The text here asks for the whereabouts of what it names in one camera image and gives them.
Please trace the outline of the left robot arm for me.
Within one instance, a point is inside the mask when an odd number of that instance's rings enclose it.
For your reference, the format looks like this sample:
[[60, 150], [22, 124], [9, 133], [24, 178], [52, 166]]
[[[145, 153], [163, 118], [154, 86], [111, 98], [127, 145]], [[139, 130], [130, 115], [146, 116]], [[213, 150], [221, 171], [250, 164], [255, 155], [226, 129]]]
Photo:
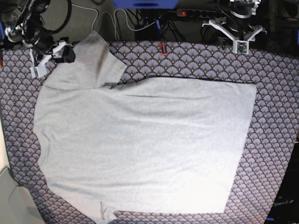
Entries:
[[245, 40], [249, 32], [249, 24], [261, 0], [218, 0], [217, 8], [225, 15], [225, 27], [236, 35], [239, 40]]

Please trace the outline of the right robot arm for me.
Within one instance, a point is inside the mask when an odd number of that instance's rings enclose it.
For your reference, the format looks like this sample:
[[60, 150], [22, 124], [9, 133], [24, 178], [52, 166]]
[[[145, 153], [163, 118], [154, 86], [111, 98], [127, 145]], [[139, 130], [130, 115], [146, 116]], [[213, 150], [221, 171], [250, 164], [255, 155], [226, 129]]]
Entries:
[[2, 0], [0, 2], [0, 48], [13, 49], [20, 45], [30, 50], [33, 64], [43, 59], [56, 63], [75, 61], [73, 46], [69, 38], [54, 40], [54, 35], [68, 24], [72, 13], [72, 2], [67, 1], [67, 14], [62, 25], [49, 30], [44, 27], [42, 14], [47, 10], [49, 0]]

